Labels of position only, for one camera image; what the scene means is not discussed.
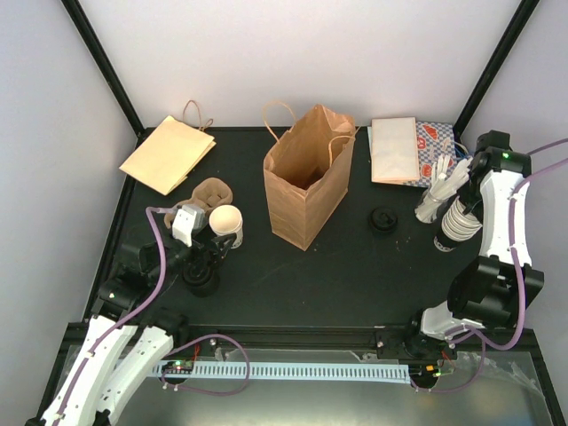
paper bag handle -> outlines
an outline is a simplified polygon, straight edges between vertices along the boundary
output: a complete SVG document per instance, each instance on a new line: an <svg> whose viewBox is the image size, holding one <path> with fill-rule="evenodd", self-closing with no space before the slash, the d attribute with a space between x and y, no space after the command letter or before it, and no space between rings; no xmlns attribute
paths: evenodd
<svg viewBox="0 0 568 426"><path fill-rule="evenodd" d="M268 102L266 105L263 106L263 120L264 120L264 125L266 126L266 129L268 129L268 131L270 131L270 134L274 136L274 138L276 139L276 142L278 142L278 137L276 136L276 134L272 131L272 129L270 128L270 126L268 125L268 121L266 120L266 108L270 107L272 105L282 105L283 107L285 107L291 114L292 114L292 118L294 119L294 124L296 124L296 122L298 121L296 118L296 114L294 114L294 111L292 111L292 108L290 108L290 106L288 104L285 104L284 102L282 102L281 100L272 100L270 102Z"/></svg>
<svg viewBox="0 0 568 426"><path fill-rule="evenodd" d="M185 122L185 111L187 109L187 107L189 107L189 104L194 104L195 108L197 109L197 115L199 116L199 127L197 128L197 130L199 131L204 131L206 130L208 127L211 126L211 124L213 124L213 119L209 118L206 122L205 125L202 125L203 122L201 121L201 110L199 109L199 105L197 105L197 102L195 102L193 99L189 99L187 101L187 103L184 106L184 112L181 114L181 121Z"/></svg>
<svg viewBox="0 0 568 426"><path fill-rule="evenodd" d="M357 136L357 132L359 131L360 128L361 128L361 126L359 126L357 129L355 129L355 133L353 133L352 135L339 135L339 136L336 136L336 137L332 138L332 139L329 141L329 144L327 144L327 149L328 149L328 151L329 151L329 167L331 167L331 165L332 165L333 162L334 162L334 154L333 154L333 152L331 151L331 144L333 143L333 141L336 140L336 139L338 139L338 138L349 138L349 139L355 138L355 137Z"/></svg>

black cup lid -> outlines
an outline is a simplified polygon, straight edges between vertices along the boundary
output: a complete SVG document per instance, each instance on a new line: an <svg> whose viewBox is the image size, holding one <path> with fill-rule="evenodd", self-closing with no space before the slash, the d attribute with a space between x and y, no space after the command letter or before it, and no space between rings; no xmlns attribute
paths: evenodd
<svg viewBox="0 0 568 426"><path fill-rule="evenodd" d="M374 231L390 233L398 224L398 215L388 207L377 207L369 215L369 224Z"/></svg>

folded paper bag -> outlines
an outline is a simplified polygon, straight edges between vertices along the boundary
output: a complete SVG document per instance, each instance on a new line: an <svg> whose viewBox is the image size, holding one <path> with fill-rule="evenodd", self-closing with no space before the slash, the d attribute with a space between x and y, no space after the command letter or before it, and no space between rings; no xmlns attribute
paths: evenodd
<svg viewBox="0 0 568 426"><path fill-rule="evenodd" d="M213 146L212 136L168 116L120 169L167 195Z"/></svg>
<svg viewBox="0 0 568 426"><path fill-rule="evenodd" d="M356 131L352 117L322 105L294 120L278 139L264 118L276 138L264 158L264 188L272 232L307 250L347 193Z"/></svg>

paper cup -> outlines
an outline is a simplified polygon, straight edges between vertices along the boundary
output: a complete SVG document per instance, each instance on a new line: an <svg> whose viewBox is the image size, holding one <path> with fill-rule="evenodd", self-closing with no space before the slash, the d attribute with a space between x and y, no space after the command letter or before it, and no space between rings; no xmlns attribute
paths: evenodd
<svg viewBox="0 0 568 426"><path fill-rule="evenodd" d="M231 249L242 244L242 214L236 207L225 205L214 209L209 216L209 226L217 236L237 234Z"/></svg>

brown paper bag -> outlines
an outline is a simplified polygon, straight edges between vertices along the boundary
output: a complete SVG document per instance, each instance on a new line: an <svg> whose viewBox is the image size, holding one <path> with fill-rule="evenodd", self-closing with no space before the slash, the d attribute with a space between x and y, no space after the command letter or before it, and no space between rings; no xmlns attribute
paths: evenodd
<svg viewBox="0 0 568 426"><path fill-rule="evenodd" d="M322 105L294 120L278 139L264 118L276 138L264 187L272 232L305 251L347 193L356 130L352 117Z"/></svg>

